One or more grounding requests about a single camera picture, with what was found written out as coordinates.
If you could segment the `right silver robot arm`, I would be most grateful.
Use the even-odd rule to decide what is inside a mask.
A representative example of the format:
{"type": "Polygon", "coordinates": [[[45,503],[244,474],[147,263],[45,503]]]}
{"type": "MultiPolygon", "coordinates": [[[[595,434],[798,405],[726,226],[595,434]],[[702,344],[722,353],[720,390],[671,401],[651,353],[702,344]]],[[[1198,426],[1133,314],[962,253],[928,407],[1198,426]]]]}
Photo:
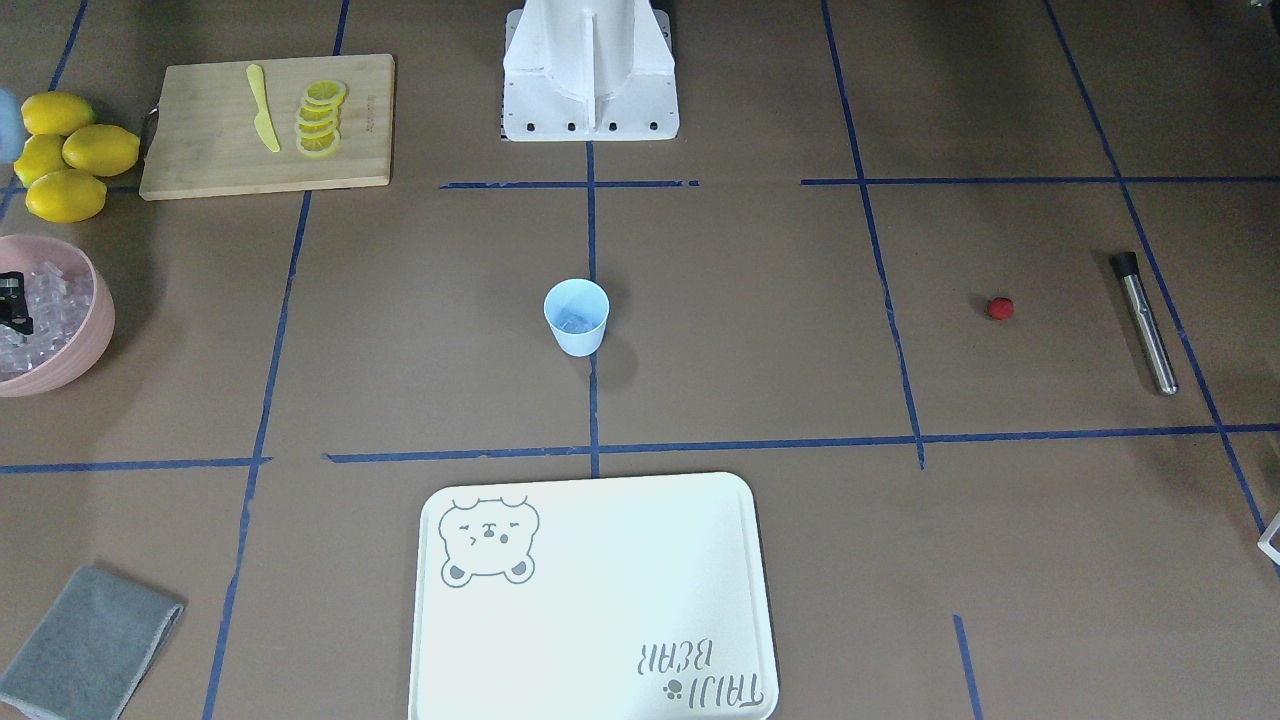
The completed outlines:
{"type": "MultiPolygon", "coordinates": [[[[13,164],[26,142],[26,127],[17,97],[1,88],[1,163],[13,164]]],[[[26,277],[22,272],[1,274],[1,324],[27,338],[35,333],[35,322],[26,301],[26,277]]]]}

